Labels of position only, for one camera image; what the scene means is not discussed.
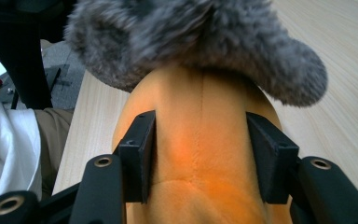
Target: black metal frame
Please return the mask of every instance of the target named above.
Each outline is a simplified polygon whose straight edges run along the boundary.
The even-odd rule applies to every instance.
[[[297,157],[298,146],[267,119],[247,113],[260,195],[293,197],[294,223],[358,223],[358,190],[331,161]],[[39,203],[29,191],[0,196],[0,223],[126,223],[125,203],[147,203],[154,111],[137,116],[115,153],[91,159],[82,181]]]

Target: black chair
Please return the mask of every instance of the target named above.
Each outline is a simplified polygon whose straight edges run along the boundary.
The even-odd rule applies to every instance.
[[[52,107],[40,39],[62,40],[75,0],[0,0],[0,62],[28,108]]]

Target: metal screw hole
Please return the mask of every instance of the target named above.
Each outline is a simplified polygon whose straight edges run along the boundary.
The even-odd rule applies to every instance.
[[[97,167],[105,167],[108,166],[112,163],[112,159],[108,158],[108,157],[102,157],[99,160],[94,162],[94,165]]]
[[[315,159],[315,160],[310,161],[310,163],[313,166],[315,166],[316,168],[319,168],[322,170],[330,170],[331,169],[331,165],[327,161]]]
[[[18,209],[24,203],[24,197],[14,195],[0,202],[0,216],[6,215]]]

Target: floor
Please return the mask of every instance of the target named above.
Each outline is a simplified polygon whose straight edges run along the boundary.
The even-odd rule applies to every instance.
[[[42,48],[45,70],[52,67],[60,67],[62,70],[51,90],[53,107],[62,109],[75,108],[77,96],[85,73],[85,67],[78,60],[76,54],[72,52],[64,42],[59,42],[53,45],[42,42]],[[0,76],[7,77],[6,70],[2,65],[0,65]],[[4,93],[7,94],[9,100],[1,101],[4,103],[5,108],[10,108],[10,93],[7,93],[7,91],[4,91]],[[26,108],[25,105],[19,102],[17,109],[24,108]]]

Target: gray plush toy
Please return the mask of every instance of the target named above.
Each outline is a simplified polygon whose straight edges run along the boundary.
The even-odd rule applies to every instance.
[[[167,63],[236,72],[285,105],[315,104],[327,88],[323,62],[265,0],[79,0],[65,39],[123,91]]]

